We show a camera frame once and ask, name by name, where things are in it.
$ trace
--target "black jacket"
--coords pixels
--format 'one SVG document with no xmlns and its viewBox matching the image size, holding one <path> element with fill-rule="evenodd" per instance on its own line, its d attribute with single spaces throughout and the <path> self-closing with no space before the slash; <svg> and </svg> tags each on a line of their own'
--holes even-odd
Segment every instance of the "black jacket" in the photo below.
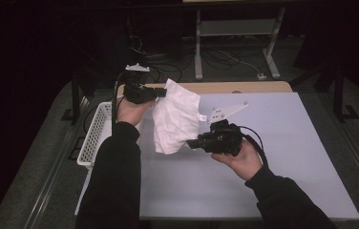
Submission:
<svg viewBox="0 0 359 229">
<path fill-rule="evenodd" d="M 101 144 L 75 228 L 138 228 L 138 137 L 134 126 L 118 122 Z M 268 228 L 336 228 L 293 180 L 277 177 L 265 166 L 245 185 L 254 190 Z"/>
</svg>

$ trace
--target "table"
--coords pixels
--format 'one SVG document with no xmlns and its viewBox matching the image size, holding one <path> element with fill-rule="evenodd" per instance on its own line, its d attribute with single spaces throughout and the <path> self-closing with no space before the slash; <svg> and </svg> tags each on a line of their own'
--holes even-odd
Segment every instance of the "table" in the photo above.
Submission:
<svg viewBox="0 0 359 229">
<path fill-rule="evenodd" d="M 285 82 L 193 83 L 201 93 L 200 112 L 247 100 L 249 106 L 228 118 L 259 133 L 271 170 L 291 177 L 331 219 L 359 215 L 296 93 Z M 230 94 L 234 91 L 241 94 Z M 141 219 L 259 219 L 253 192 L 231 169 L 203 150 L 182 147 L 170 156 L 155 153 L 153 118 L 145 114 L 142 151 Z M 208 131 L 201 124 L 201 133 Z"/>
</svg>

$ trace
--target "dark floor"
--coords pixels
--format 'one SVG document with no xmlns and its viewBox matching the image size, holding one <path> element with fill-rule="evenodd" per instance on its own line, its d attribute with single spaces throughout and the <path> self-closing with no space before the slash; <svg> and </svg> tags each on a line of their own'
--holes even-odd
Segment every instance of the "dark floor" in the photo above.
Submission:
<svg viewBox="0 0 359 229">
<path fill-rule="evenodd" d="M 273 80 L 261 53 L 266 41 L 265 38 L 254 37 L 206 40 L 202 48 L 203 81 L 257 81 L 254 68 L 237 64 L 222 52 L 254 65 L 267 75 L 267 80 Z M 278 41 L 273 57 L 281 80 L 290 81 L 305 72 L 293 68 L 302 42 L 301 38 Z M 181 60 L 165 53 L 149 53 L 145 59 L 152 72 L 147 82 L 165 82 L 167 77 L 179 82 L 195 82 L 192 39 L 185 41 L 184 49 Z M 313 88 L 315 81 L 316 77 L 312 77 L 295 87 L 294 91 L 302 98 L 330 160 L 359 212 L 359 165 L 351 147 L 357 145 L 359 148 L 359 119 L 348 120 L 345 124 L 336 120 L 332 114 L 332 90 L 317 93 Z M 99 91 L 94 97 L 89 97 L 81 106 L 81 117 L 75 125 L 71 125 L 70 122 L 60 121 L 65 110 L 71 108 L 70 84 L 60 92 L 0 206 L 0 228 L 23 228 L 26 223 L 29 224 L 27 228 L 74 227 L 74 210 L 87 169 L 68 157 L 76 140 L 85 136 L 84 128 L 90 125 L 94 112 L 85 119 L 87 113 L 99 102 L 110 98 L 108 91 Z M 347 80 L 344 103 L 351 105 L 359 114 L 359 89 Z M 262 228 L 259 221 L 144 221 L 143 224 L 144 228 Z M 359 220 L 336 224 L 341 229 L 359 228 Z"/>
</svg>

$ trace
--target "person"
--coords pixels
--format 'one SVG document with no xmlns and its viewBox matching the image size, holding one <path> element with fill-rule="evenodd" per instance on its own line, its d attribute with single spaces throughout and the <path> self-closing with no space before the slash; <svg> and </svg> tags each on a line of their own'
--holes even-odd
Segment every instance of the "person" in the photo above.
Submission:
<svg viewBox="0 0 359 229">
<path fill-rule="evenodd" d="M 135 126 L 153 104 L 121 101 L 114 131 L 99 147 L 75 228 L 139 227 L 141 164 Z M 233 169 L 254 191 L 265 227 L 336 228 L 292 179 L 275 176 L 263 166 L 248 141 L 243 141 L 237 156 L 212 154 L 212 158 Z"/>
</svg>

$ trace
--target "white plastic basket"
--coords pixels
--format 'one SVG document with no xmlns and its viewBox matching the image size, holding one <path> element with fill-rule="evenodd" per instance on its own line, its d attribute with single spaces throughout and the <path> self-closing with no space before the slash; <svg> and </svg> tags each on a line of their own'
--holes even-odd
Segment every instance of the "white plastic basket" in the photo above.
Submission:
<svg viewBox="0 0 359 229">
<path fill-rule="evenodd" d="M 83 165 L 87 169 L 91 169 L 94 166 L 99 146 L 112 133 L 111 117 L 112 103 L 100 103 L 78 155 L 77 163 L 79 165 Z M 138 131 L 140 131 L 140 126 L 142 126 L 142 121 L 136 126 Z"/>
</svg>

